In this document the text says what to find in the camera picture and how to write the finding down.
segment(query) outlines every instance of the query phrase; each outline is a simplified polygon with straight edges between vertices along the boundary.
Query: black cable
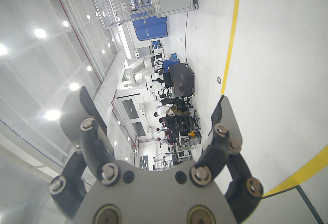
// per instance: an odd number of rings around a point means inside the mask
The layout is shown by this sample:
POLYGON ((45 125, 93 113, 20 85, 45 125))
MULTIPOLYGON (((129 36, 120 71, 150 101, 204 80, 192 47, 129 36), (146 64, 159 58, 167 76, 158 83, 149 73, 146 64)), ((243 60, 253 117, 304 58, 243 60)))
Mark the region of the black cable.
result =
POLYGON ((187 22, 188 22, 188 13, 187 12, 187 18, 186 18, 186 32, 185 32, 185 60, 184 63, 186 62, 186 44, 187 44, 187 22))

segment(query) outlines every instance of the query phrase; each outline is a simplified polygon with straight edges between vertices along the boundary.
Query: red pipe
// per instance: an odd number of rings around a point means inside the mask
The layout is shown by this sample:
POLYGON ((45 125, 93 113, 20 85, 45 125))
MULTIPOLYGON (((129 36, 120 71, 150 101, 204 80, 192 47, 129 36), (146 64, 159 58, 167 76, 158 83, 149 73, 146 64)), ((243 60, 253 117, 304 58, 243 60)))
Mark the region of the red pipe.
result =
MULTIPOLYGON (((70 21, 70 19, 69 19, 69 17, 68 17, 68 14, 67 14, 67 12, 66 12, 66 10, 65 10, 65 8, 64 8, 64 5, 62 4, 62 1, 59 0, 59 2, 60 2, 60 4, 61 4, 61 6, 62 6, 62 9, 64 10, 64 13, 65 13, 65 15, 66 15, 66 17, 67 17, 68 22, 70 23, 70 26, 72 27, 73 32, 75 33, 75 36, 76 36, 77 40, 79 41, 79 43, 80 43, 80 45, 81 45, 81 47, 82 47, 82 49, 83 49, 83 52, 84 52, 85 56, 87 57, 88 61, 90 62, 90 65, 92 66, 91 60, 89 59, 89 57, 88 57, 88 55, 87 55, 87 53, 86 53, 86 51, 85 51, 85 49, 84 49, 84 47, 83 47, 81 41, 80 41, 80 38, 77 36, 77 33, 76 33, 76 31, 75 31, 75 29, 74 29, 74 27, 73 27, 73 25, 72 25, 72 23, 71 23, 71 21, 70 21)), ((98 74, 96 73, 96 71, 95 71, 95 74, 96 74, 96 76, 97 76, 99 82, 102 83, 102 81, 100 80, 100 78, 99 78, 98 74)))
MULTIPOLYGON (((114 93, 114 97, 113 97, 113 100, 110 102, 111 103, 111 105, 113 106, 113 114, 114 114, 114 116, 115 116, 115 118, 116 118, 116 121, 118 121, 118 117, 115 115, 115 113, 114 113, 114 109, 115 109, 115 106, 114 106, 114 99, 115 99, 115 95, 116 95, 116 93, 117 93, 117 90, 115 91, 115 93, 114 93)), ((129 135, 129 137, 130 137, 130 139, 131 139, 131 141, 132 141, 132 143, 133 143, 133 145, 134 145, 134 147, 135 147, 135 149, 136 149, 136 143, 133 141, 133 139, 132 139, 132 137, 130 136, 130 134, 129 134, 129 132, 128 132, 128 130, 127 130, 127 128, 124 126, 124 125, 121 125, 120 124, 120 126, 122 126, 122 127, 124 127, 125 128, 125 130, 126 130, 126 132, 128 133, 128 135, 129 135)))

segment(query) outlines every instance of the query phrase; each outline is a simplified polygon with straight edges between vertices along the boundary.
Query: yellow floor line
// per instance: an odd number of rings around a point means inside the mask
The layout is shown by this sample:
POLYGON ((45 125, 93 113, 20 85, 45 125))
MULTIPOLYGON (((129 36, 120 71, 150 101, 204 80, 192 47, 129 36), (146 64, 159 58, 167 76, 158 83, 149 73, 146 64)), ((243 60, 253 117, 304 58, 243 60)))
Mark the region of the yellow floor line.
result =
MULTIPOLYGON (((225 86, 227 83, 234 34, 236 31, 236 25, 237 25, 238 9, 239 9, 239 0, 234 0, 230 40, 229 40, 229 46, 228 46, 226 65, 225 65, 225 69, 224 69, 221 94, 224 94, 225 86)), ((293 175, 288 177, 286 180, 284 180, 281 184, 279 184, 277 187, 275 187, 271 191, 267 192, 264 195, 264 197, 275 194, 280 191, 284 191, 284 190, 292 188, 294 186, 300 185, 327 166, 328 166, 328 146, 326 146, 322 151, 320 151, 314 158, 312 158, 308 163, 306 163, 304 166, 302 166, 293 175)))
POLYGON ((293 175, 284 180, 281 184, 276 186, 271 191, 267 192, 265 196, 269 196, 280 191, 284 191, 288 188, 300 185, 310 179, 313 175, 317 174, 320 170, 323 170, 328 166, 328 145, 323 148, 315 157, 302 166, 293 175))
POLYGON ((223 81, 222 81, 221 94, 224 94, 225 85, 226 85, 226 82, 227 82, 230 59, 231 59, 231 53, 232 53, 232 46, 233 46, 233 40, 234 40, 234 33, 236 31, 236 25, 237 25, 238 9, 239 9, 239 0, 234 0, 230 40, 229 40, 229 46, 228 46, 226 66, 225 66, 225 69, 224 69, 224 76, 223 76, 223 81))

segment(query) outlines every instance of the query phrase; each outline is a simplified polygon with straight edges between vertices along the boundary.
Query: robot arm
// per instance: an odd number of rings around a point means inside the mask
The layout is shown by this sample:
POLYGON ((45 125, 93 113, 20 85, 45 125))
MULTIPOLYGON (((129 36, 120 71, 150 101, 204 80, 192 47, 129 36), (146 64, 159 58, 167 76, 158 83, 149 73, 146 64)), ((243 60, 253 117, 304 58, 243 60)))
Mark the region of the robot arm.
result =
POLYGON ((167 223, 157 215, 165 206, 173 223, 236 224, 260 202, 263 187, 239 153, 241 135, 226 96, 212 115, 200 159, 152 172, 115 159, 106 126, 86 93, 82 87, 64 103, 60 121, 76 152, 50 184, 54 201, 73 223, 167 223), (224 196, 213 180, 225 165, 233 181, 224 196), (97 178, 88 193, 81 181, 86 166, 97 178), (183 203, 172 202, 179 196, 183 203))

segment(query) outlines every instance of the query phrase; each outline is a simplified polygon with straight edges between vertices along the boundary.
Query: floor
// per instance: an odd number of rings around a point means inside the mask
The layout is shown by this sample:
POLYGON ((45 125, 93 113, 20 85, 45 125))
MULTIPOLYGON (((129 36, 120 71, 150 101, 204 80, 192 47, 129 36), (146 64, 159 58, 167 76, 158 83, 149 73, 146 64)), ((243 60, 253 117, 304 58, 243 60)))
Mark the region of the floor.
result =
MULTIPOLYGON (((203 142, 220 99, 234 0, 199 0, 168 18, 166 54, 196 73, 203 142)), ((225 95, 243 136, 242 155, 268 191, 328 144, 327 0, 240 0, 225 95)), ((230 175, 216 182, 224 191, 230 175)))

